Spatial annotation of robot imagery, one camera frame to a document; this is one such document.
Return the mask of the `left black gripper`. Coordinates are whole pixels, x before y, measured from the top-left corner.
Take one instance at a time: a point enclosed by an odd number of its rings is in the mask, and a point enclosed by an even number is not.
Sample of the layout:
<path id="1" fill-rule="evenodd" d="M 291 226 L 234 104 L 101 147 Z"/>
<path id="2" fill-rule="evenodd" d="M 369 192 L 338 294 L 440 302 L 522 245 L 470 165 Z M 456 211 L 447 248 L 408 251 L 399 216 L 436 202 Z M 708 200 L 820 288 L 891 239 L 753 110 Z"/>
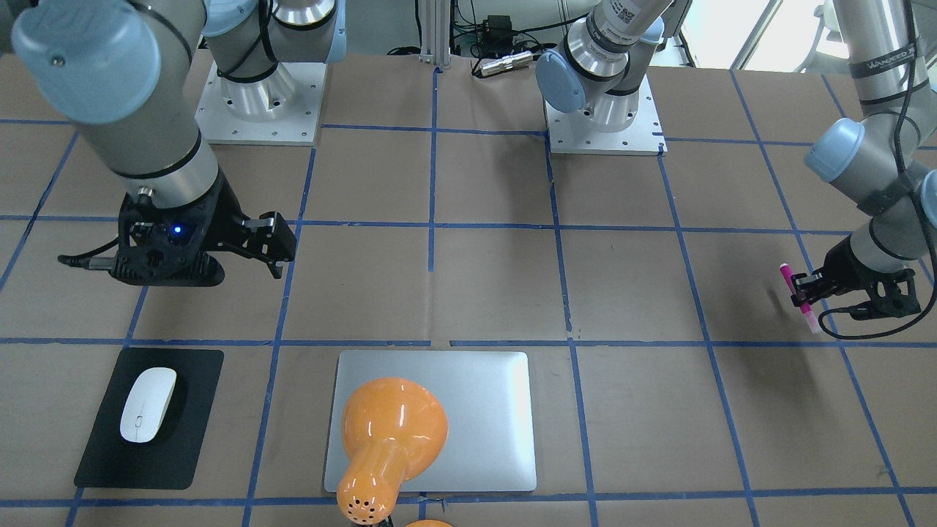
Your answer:
<path id="1" fill-rule="evenodd" d="M 888 276 L 888 273 L 876 271 L 858 260 L 853 251 L 852 236 L 848 236 L 826 254 L 820 269 L 813 273 L 793 274 L 792 304 L 800 308 L 831 296 L 844 296 L 850 291 L 866 291 L 869 300 L 863 304 L 878 308 L 883 302 L 879 283 Z"/>

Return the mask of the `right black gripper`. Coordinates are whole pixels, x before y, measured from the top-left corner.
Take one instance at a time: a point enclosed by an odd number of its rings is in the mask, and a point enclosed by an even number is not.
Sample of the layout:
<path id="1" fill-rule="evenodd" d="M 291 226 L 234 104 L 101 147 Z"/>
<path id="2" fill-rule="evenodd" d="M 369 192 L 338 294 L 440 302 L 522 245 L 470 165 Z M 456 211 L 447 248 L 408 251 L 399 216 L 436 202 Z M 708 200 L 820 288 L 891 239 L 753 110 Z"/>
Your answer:
<path id="1" fill-rule="evenodd" d="M 140 257 L 147 250 L 189 255 L 197 251 L 233 250 L 262 261 L 280 280 L 296 257 L 297 239 L 279 212 L 250 219 L 220 171 L 206 193 L 191 203 L 158 208 L 155 191 L 143 187 L 124 198 L 121 207 L 121 255 Z"/>

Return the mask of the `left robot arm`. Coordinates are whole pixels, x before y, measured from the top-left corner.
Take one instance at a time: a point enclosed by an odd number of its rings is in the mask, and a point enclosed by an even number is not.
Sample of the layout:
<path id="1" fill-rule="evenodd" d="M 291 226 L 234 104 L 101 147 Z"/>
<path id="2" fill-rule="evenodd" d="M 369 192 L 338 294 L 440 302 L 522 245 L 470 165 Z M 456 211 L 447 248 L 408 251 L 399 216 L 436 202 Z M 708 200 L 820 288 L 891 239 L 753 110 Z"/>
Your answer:
<path id="1" fill-rule="evenodd" d="M 562 113 L 608 116 L 590 123 L 610 133 L 629 126 L 625 103 L 645 79 L 650 47 L 662 36 L 667 1 L 600 1 L 573 21 L 536 64 L 545 102 Z M 785 274 L 794 306 L 866 291 L 854 319 L 917 313 L 912 261 L 935 244 L 935 171 L 914 152 L 935 133 L 935 91 L 926 48 L 908 1 L 833 1 L 834 30 L 862 120 L 841 118 L 811 146 L 805 164 L 870 219 L 834 246 L 810 274 Z"/>

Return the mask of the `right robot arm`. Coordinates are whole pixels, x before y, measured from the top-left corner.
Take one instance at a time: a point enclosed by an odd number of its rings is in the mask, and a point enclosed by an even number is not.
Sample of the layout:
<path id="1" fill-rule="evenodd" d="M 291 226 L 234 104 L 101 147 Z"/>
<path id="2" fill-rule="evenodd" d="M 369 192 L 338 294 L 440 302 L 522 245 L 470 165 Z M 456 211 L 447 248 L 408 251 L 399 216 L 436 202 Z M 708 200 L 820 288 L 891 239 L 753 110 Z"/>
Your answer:
<path id="1" fill-rule="evenodd" d="M 2 50 L 124 187 L 114 240 L 58 261 L 130 285 L 211 287 L 225 251 L 279 279 L 294 232 L 278 212 L 243 212 L 184 81 L 205 41 L 227 116 L 311 140 L 314 124 L 282 129 L 308 93 L 290 64 L 343 60 L 346 13 L 343 1 L 4 1 Z"/>

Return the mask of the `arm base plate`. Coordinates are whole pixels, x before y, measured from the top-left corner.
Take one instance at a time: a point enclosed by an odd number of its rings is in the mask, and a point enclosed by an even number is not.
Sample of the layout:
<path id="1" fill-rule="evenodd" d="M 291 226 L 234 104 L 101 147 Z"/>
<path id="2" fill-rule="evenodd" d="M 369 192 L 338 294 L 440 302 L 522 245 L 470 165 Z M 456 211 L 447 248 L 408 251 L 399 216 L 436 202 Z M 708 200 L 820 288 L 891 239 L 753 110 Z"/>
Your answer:
<path id="1" fill-rule="evenodd" d="M 196 106 L 202 137 L 210 144 L 314 146 L 327 66 L 280 63 L 267 79 L 234 83 L 211 67 Z"/>
<path id="2" fill-rule="evenodd" d="M 543 107 L 553 153 L 658 156 L 668 151 L 649 78 L 632 94 L 602 94 L 575 113 L 562 113 L 548 102 Z"/>

